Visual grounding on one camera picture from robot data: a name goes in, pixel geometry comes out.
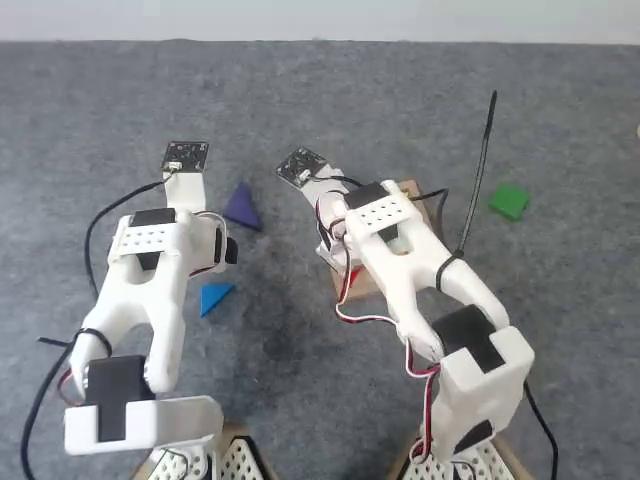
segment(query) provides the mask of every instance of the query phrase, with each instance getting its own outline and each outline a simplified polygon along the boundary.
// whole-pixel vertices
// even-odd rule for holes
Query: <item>red wire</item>
[[[62,392],[62,387],[64,386],[65,383],[67,383],[69,380],[71,379],[71,369],[67,368],[65,370],[65,372],[60,375],[60,378],[58,379],[58,383],[56,384],[56,391],[58,392],[58,396],[62,399],[62,401],[64,403],[66,403],[69,407],[79,407],[80,405],[82,405],[81,403],[78,402],[74,402],[73,400],[70,400],[63,392]]]

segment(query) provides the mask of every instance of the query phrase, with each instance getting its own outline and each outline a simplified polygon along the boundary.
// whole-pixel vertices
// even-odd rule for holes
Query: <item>white wall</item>
[[[640,0],[0,0],[2,40],[640,44]]]

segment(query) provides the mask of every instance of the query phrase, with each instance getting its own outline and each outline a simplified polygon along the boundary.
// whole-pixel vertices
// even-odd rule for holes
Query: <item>purple triangle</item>
[[[251,190],[244,182],[233,192],[222,215],[244,227],[262,231],[262,222],[251,201]]]

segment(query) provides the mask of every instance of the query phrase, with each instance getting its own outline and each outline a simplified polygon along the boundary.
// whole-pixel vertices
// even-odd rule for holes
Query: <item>white perforated base plate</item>
[[[469,465],[451,462],[442,464],[429,457],[422,465],[410,464],[402,480],[453,480],[454,468],[462,480],[474,480],[474,472],[476,480],[515,480],[491,443],[472,450],[461,460]]]
[[[225,453],[220,465],[221,480],[263,480],[262,472],[258,467],[249,444],[241,438],[236,438],[227,453]]]
[[[206,472],[206,459],[189,455],[187,467],[186,454],[181,449],[154,450],[150,459],[155,466],[148,480],[196,480],[203,478]],[[236,438],[231,442],[220,463],[221,480],[264,480],[258,462],[251,453],[246,440]]]

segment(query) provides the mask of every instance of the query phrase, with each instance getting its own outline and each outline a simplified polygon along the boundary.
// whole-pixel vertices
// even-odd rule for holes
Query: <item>blue triangle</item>
[[[210,283],[200,288],[200,317],[213,310],[233,290],[230,283]]]
[[[262,231],[262,222],[251,201],[251,190],[244,182],[237,186],[222,215],[244,227]]]

